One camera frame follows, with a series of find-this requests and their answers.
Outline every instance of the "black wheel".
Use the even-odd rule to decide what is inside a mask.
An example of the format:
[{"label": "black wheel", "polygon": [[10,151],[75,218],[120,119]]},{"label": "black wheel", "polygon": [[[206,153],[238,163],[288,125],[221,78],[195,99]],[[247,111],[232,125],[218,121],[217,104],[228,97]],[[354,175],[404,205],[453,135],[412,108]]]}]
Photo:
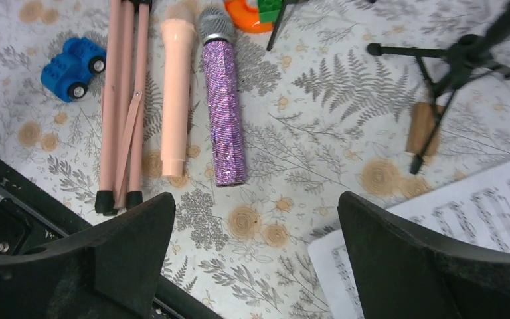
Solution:
[{"label": "black wheel", "polygon": [[104,72],[106,67],[105,60],[102,56],[95,56],[89,61],[89,71],[92,74],[100,74]]},{"label": "black wheel", "polygon": [[85,96],[85,94],[87,94],[88,90],[89,86],[87,84],[75,82],[74,84],[71,84],[71,86],[69,86],[67,89],[67,95],[73,100],[79,100]]}]

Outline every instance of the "microphone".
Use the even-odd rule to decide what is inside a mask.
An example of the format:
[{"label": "microphone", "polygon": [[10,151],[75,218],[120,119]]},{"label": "microphone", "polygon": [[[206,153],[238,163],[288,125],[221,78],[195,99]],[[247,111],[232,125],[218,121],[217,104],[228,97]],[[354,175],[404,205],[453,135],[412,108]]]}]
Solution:
[{"label": "microphone", "polygon": [[163,176],[180,177],[187,152],[191,54],[196,39],[193,9],[185,2],[167,8],[161,24],[165,45],[161,162]]},{"label": "microphone", "polygon": [[224,9],[208,7],[199,16],[198,30],[204,44],[216,186],[242,185],[247,176],[235,53],[231,43],[234,25]]}]

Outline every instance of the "black pole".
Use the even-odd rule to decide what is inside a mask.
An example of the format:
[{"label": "black pole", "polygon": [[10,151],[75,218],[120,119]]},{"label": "black pole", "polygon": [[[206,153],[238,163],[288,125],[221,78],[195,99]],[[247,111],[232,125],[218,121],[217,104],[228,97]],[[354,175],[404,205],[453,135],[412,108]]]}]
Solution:
[{"label": "black pole", "polygon": [[468,58],[479,60],[494,45],[503,42],[510,36],[510,2],[507,9],[488,28],[485,35],[480,38],[468,51]]},{"label": "black pole", "polygon": [[287,5],[288,2],[286,0],[283,0],[282,5],[280,6],[280,10],[278,11],[278,17],[276,17],[276,20],[273,23],[273,32],[271,33],[271,38],[269,39],[269,43],[267,44],[267,51],[272,50],[276,35],[278,33],[278,28],[280,28],[280,22],[282,21],[282,17],[284,16],[284,11]]}]

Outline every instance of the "white paper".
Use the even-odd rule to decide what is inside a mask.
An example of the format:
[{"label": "white paper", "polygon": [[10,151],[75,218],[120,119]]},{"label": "white paper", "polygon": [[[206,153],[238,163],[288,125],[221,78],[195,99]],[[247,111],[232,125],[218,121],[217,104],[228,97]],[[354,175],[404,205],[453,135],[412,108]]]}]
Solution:
[{"label": "white paper", "polygon": [[[510,162],[388,209],[449,237],[510,253]],[[341,230],[308,246],[335,319],[362,319]]]}]

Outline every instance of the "silver microphone grille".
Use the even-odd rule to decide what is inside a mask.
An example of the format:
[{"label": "silver microphone grille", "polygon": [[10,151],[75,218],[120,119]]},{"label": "silver microphone grille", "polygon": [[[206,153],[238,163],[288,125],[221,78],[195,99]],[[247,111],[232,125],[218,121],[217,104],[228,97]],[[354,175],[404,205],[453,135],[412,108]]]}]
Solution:
[{"label": "silver microphone grille", "polygon": [[234,32],[234,23],[224,9],[207,7],[199,15],[199,36],[202,43],[211,39],[224,39],[231,42]]}]

